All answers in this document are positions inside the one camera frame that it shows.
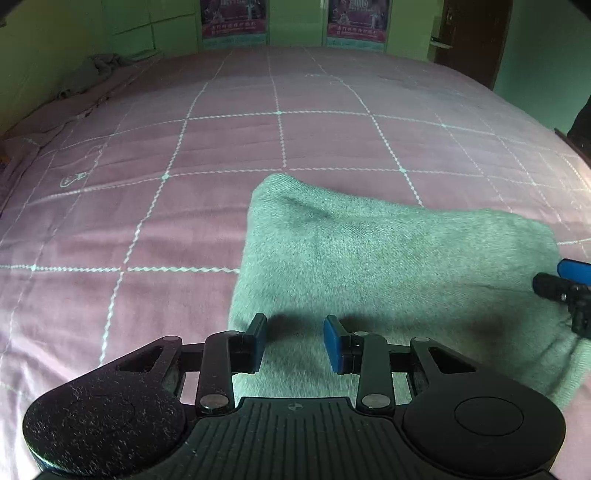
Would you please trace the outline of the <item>cream wardrobe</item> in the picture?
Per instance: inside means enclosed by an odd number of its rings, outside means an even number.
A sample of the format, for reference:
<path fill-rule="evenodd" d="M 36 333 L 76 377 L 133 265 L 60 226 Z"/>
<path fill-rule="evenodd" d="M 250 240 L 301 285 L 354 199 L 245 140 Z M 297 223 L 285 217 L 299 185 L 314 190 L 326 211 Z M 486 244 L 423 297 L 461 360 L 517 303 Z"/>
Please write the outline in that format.
<path fill-rule="evenodd" d="M 155 50 L 166 57 L 205 51 L 200 1 L 104 1 L 112 51 L 121 55 Z M 273 47 L 327 47 L 329 1 L 266 1 L 267 43 Z M 417 60 L 430 55 L 441 23 L 441 1 L 390 1 L 384 52 Z"/>

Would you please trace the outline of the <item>lower left pink poster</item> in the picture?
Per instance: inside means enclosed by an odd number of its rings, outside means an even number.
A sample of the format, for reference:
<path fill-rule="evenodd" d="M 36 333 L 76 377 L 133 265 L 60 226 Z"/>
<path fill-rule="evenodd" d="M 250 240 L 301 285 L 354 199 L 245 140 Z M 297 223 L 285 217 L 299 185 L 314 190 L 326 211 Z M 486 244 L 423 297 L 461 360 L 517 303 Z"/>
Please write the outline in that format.
<path fill-rule="evenodd" d="M 266 0 L 206 0 L 199 5 L 204 50 L 266 45 Z"/>

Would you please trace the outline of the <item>pink checked bed sheet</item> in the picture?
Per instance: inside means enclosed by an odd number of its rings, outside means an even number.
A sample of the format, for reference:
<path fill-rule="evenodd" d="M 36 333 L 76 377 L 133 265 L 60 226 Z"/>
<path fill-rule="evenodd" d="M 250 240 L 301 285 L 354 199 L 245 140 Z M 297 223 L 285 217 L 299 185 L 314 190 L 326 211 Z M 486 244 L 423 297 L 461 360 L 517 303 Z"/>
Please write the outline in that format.
<path fill-rule="evenodd" d="M 140 66 L 50 142 L 1 216 L 1 475 L 31 479 L 22 417 L 154 338 L 221 329 L 252 190 L 276 172 L 431 209 L 543 221 L 590 257 L 590 170 L 552 131 L 434 64 L 244 49 Z"/>

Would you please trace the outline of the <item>pink poster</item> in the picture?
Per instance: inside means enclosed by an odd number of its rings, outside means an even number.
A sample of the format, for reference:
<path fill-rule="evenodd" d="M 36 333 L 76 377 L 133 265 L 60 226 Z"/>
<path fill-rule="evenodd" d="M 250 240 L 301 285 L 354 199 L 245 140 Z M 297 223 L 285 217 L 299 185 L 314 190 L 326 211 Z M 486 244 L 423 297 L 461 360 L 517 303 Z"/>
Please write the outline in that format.
<path fill-rule="evenodd" d="M 199 5 L 204 50 L 266 45 L 266 0 L 206 0 Z"/>
<path fill-rule="evenodd" d="M 328 47 L 384 52 L 389 0 L 331 0 L 328 3 Z"/>

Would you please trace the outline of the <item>grey crumpled garment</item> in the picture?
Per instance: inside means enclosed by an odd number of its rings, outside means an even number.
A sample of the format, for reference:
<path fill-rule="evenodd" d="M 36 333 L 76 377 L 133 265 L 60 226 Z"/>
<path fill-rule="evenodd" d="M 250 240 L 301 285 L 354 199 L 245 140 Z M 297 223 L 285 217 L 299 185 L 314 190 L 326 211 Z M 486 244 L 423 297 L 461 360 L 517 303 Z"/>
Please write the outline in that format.
<path fill-rule="evenodd" d="M 109 79 L 119 68 L 131 66 L 134 60 L 119 54 L 96 54 L 86 57 L 62 83 L 67 95 L 82 93 Z"/>

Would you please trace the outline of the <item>cream corner shelf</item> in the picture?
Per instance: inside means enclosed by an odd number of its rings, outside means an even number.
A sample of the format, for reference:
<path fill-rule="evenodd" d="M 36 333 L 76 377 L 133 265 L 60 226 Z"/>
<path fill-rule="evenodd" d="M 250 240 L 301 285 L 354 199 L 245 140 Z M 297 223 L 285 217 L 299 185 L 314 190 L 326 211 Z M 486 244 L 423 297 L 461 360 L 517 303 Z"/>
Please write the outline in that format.
<path fill-rule="evenodd" d="M 446 43 L 437 37 L 431 37 L 430 45 L 435 48 L 440 48 L 440 49 L 444 49 L 444 50 L 450 50 L 453 48 L 452 44 Z"/>

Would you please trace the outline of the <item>lower right pink poster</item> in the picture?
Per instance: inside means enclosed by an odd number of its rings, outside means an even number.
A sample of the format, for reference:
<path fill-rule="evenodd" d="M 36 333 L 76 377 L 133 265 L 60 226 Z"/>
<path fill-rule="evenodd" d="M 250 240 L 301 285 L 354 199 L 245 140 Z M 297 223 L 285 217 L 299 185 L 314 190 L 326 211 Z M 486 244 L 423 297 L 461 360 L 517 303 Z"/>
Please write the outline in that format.
<path fill-rule="evenodd" d="M 328 47 L 384 52 L 389 0 L 331 0 L 328 3 Z"/>

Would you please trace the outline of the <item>grey-green knit pants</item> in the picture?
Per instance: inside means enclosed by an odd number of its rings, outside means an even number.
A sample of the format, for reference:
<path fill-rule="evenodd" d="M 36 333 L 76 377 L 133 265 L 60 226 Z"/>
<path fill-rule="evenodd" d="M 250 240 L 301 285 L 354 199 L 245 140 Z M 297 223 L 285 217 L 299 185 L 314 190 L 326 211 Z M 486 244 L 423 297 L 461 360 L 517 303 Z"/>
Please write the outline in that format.
<path fill-rule="evenodd" d="M 533 277 L 559 251 L 545 224 L 503 211 L 429 210 L 273 174 L 252 192 L 228 325 L 269 321 L 256 374 L 238 397 L 356 395 L 322 341 L 329 315 L 406 345 L 428 337 L 565 407 L 590 371 L 590 343 Z"/>

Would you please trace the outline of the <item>dark brown door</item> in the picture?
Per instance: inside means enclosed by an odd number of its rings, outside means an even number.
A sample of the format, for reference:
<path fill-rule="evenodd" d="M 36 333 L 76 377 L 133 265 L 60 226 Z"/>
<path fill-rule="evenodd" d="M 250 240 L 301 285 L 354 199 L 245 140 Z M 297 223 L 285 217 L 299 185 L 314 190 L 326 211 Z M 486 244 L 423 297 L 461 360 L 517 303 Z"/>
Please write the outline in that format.
<path fill-rule="evenodd" d="M 435 63 L 493 89 L 513 9 L 510 0 L 449 0 L 443 4 L 439 33 L 453 45 L 435 48 Z"/>

